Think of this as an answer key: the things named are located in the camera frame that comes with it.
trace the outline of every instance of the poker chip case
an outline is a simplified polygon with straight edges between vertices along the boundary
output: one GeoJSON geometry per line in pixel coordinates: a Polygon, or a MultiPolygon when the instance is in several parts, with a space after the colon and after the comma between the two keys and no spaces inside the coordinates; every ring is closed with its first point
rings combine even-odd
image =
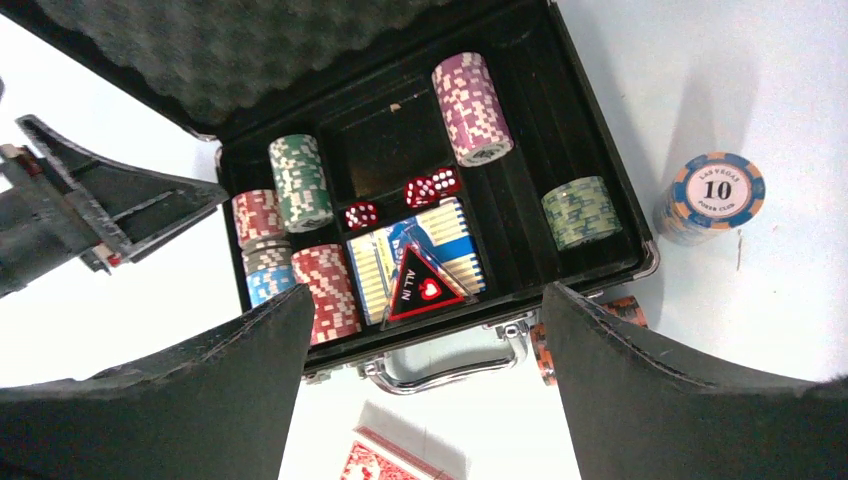
{"type": "MultiPolygon", "coordinates": [[[[556,3],[259,0],[247,8],[235,0],[38,0],[7,2],[0,11],[192,135],[220,140],[216,167],[231,197],[274,189],[273,141],[313,136],[335,220],[290,234],[292,251],[344,245],[418,213],[404,204],[404,183],[457,168],[455,197],[487,286],[478,301],[391,329],[363,322],[355,335],[313,346],[306,375],[536,310],[551,282],[591,294],[657,267],[647,222],[556,3]],[[440,62],[461,52],[485,58],[514,142],[482,166],[457,165],[431,81],[440,62]],[[605,183],[621,228],[560,251],[541,199],[589,176],[605,183]],[[352,232],[344,211],[362,200],[380,204],[379,222],[352,232]]],[[[247,312],[231,203],[223,209],[247,312]]],[[[357,308],[361,316],[359,300],[357,308]]]]}

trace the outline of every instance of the purple poker chip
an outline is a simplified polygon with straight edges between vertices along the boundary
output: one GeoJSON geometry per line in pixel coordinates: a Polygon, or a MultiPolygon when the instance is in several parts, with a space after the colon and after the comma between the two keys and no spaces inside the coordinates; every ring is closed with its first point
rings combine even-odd
{"type": "Polygon", "coordinates": [[[442,61],[432,80],[459,165],[484,165],[512,150],[509,127],[479,53],[460,53],[442,61]]]}

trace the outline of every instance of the foam lining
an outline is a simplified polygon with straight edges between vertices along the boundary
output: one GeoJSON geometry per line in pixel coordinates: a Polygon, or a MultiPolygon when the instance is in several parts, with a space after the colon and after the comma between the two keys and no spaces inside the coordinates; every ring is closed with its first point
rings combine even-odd
{"type": "Polygon", "coordinates": [[[451,0],[38,0],[60,26],[139,72],[192,119],[220,125],[340,54],[451,0]]]}

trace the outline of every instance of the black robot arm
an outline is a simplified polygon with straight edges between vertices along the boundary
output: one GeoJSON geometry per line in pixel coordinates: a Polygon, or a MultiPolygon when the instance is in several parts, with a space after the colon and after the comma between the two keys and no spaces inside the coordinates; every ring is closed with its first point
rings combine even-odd
{"type": "Polygon", "coordinates": [[[35,116],[17,124],[44,156],[0,145],[13,186],[0,193],[0,298],[75,257],[95,272],[138,262],[227,198],[215,183],[89,152],[35,116]]]}

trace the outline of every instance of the triangular all in marker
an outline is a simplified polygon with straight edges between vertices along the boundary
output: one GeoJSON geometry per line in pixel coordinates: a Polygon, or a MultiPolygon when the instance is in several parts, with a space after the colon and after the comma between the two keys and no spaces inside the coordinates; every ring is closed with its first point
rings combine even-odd
{"type": "Polygon", "coordinates": [[[389,321],[403,320],[462,301],[462,295],[439,275],[430,262],[407,245],[398,268],[389,321]]]}

